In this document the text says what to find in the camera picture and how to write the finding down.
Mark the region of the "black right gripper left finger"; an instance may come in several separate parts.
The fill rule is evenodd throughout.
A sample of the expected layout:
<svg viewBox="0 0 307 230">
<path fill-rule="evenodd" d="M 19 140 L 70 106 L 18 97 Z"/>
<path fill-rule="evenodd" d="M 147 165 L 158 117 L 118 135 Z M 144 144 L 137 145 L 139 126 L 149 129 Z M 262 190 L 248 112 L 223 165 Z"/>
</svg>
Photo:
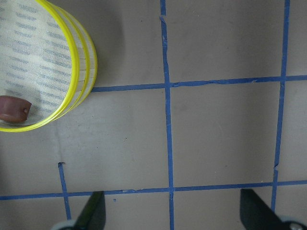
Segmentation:
<svg viewBox="0 0 307 230">
<path fill-rule="evenodd" d="M 104 191 L 93 192 L 76 220 L 77 230 L 103 230 L 106 225 Z"/>
</svg>

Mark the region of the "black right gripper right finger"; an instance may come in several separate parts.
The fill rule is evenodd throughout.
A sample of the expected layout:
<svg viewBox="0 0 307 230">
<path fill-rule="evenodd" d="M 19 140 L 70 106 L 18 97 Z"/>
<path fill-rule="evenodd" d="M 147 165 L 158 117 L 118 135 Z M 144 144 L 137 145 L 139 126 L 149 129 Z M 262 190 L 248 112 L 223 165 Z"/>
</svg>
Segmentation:
<svg viewBox="0 0 307 230">
<path fill-rule="evenodd" d="M 287 225 L 252 189 L 240 190 L 240 220 L 246 230 L 287 229 Z"/>
</svg>

